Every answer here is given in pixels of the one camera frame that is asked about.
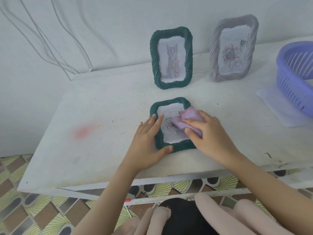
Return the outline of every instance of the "white tabletop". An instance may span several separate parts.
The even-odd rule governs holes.
[[[313,37],[256,45],[250,72],[241,80],[212,82],[209,54],[194,56],[193,78],[184,88],[159,89],[151,63],[79,75],[57,108],[19,190],[89,184],[104,188],[151,105],[179,96],[217,116],[239,150],[257,165],[313,163],[313,123],[283,126],[255,93],[275,84],[279,49],[299,40]],[[134,184],[220,169],[197,149],[184,150],[141,172]]]

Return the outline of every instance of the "green picture frame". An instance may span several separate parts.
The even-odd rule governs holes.
[[[173,104],[173,103],[182,103],[184,105],[185,110],[191,106],[190,102],[184,97],[177,97],[177,98],[171,99],[171,100],[166,100],[166,101],[162,101],[162,102],[155,102],[150,108],[150,117],[153,114],[156,114],[156,119],[158,119],[159,118],[158,113],[157,113],[158,108],[160,106],[168,106],[168,105]],[[159,150],[165,146],[169,146],[169,145],[174,146],[174,151],[172,153],[179,152],[179,151],[182,151],[185,149],[195,149],[196,148],[196,146],[194,145],[194,143],[190,139],[183,140],[183,141],[177,142],[177,143],[172,143],[172,144],[164,142],[164,135],[163,135],[161,128],[158,131],[158,133],[155,135],[155,141],[156,141],[156,147]]]
[[[168,39],[174,36],[180,36],[185,39],[184,47],[186,50],[185,58],[185,69],[186,76],[182,81],[173,81],[165,83],[161,81],[161,71],[160,71],[160,56],[158,51],[158,45],[160,39]],[[186,27],[178,27],[169,30],[157,30],[153,33],[150,40],[150,54],[152,58],[152,71],[154,75],[154,83],[161,89],[169,89],[175,87],[185,87],[187,86],[193,76],[193,36],[191,32]]]

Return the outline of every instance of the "black cloth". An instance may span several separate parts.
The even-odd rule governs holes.
[[[166,221],[162,235],[218,235],[202,216],[195,201],[173,198],[159,206],[171,210],[171,217]]]

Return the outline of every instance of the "tiled floor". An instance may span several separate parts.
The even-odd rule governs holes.
[[[0,235],[70,235],[95,201],[18,192],[16,188],[31,158],[32,155],[0,158]],[[283,170],[270,173],[279,177],[296,171]],[[225,176],[132,186],[129,193],[136,198],[143,198],[243,187],[245,186],[235,176]],[[89,190],[87,193],[99,195],[101,192],[101,189],[97,189]],[[302,189],[300,192],[313,198],[313,188]],[[216,196],[213,199],[219,205],[230,208],[233,208],[240,199],[249,199],[268,213],[253,194]],[[123,208],[117,226],[130,216],[141,218],[148,208],[158,205],[159,203],[151,203],[131,205],[128,210]]]

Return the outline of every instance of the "pink stain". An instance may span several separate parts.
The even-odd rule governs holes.
[[[97,125],[85,125],[74,130],[75,139],[86,138],[92,131],[97,127]]]

